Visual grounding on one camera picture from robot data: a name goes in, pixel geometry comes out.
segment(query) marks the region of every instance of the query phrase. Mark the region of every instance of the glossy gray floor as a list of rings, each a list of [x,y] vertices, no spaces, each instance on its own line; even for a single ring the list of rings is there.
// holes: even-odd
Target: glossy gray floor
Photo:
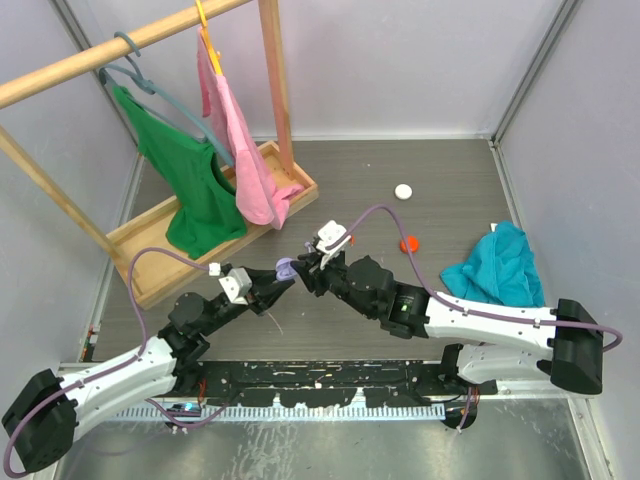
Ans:
[[[304,243],[327,221],[349,225],[375,203],[391,205],[409,234],[421,243],[417,259],[426,278],[443,289],[439,273],[464,261],[489,230],[491,222],[509,219],[493,157],[483,140],[403,140],[296,142],[296,161],[320,188],[320,198],[287,220],[281,232],[271,231],[231,257],[235,265],[273,268],[281,257],[304,252]],[[413,187],[413,197],[397,200],[397,184]],[[152,168],[147,168],[135,203],[137,215],[171,195]],[[376,213],[356,232],[349,262],[371,255],[396,279],[417,283],[399,235],[385,213]],[[200,277],[183,291],[208,297],[218,282]],[[177,294],[146,313],[150,332],[167,323]],[[272,320],[246,314],[209,338],[206,359],[225,360],[439,360],[448,340],[400,340],[381,331],[331,295],[315,298],[296,285],[271,310]],[[136,347],[138,324],[127,292],[116,274],[106,303],[94,359],[107,360]]]
[[[118,452],[107,457],[89,450]],[[440,422],[212,423],[172,436],[108,423],[65,457],[58,480],[588,479],[563,400],[483,400],[462,435]]]

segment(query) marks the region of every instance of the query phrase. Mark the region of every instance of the wall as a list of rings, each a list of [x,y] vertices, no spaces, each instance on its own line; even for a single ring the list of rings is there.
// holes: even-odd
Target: wall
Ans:
[[[76,52],[40,0],[0,3],[0,45],[0,84]],[[100,227],[115,226],[135,146],[90,75],[0,110],[0,124]],[[75,361],[107,256],[2,151],[0,172],[4,414],[31,375]]]
[[[598,405],[620,478],[640,440],[640,3],[583,2],[503,142],[551,300],[625,334]]]
[[[68,3],[94,44],[193,5]],[[280,0],[293,134],[492,133],[560,3]],[[215,18],[210,32],[253,134],[273,136],[257,2]],[[195,48],[191,29],[145,48],[139,62],[150,78],[199,112]]]

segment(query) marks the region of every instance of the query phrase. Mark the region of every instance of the orange ball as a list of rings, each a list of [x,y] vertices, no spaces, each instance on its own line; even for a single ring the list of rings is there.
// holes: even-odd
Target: orange ball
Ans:
[[[411,249],[411,253],[416,253],[420,248],[420,242],[418,241],[418,239],[413,235],[409,235],[407,237],[407,240],[409,240],[409,248]],[[402,240],[400,240],[400,250],[402,250],[403,253],[407,253],[407,246]]]

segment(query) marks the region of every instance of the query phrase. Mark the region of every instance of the white round object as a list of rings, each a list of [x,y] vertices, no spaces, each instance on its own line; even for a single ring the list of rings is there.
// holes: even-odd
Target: white round object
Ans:
[[[405,183],[401,183],[396,187],[396,197],[400,200],[409,200],[412,194],[413,190],[411,190],[411,187]]]

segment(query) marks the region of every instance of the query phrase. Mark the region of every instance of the pink cloth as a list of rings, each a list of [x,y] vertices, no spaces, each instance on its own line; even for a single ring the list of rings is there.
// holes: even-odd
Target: pink cloth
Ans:
[[[257,225],[271,224],[280,230],[287,218],[289,200],[304,188],[292,185],[278,189],[249,134],[242,111],[227,79],[216,75],[207,47],[198,32],[198,77],[202,90],[202,115],[211,116],[213,131],[236,165],[236,206],[242,215]]]

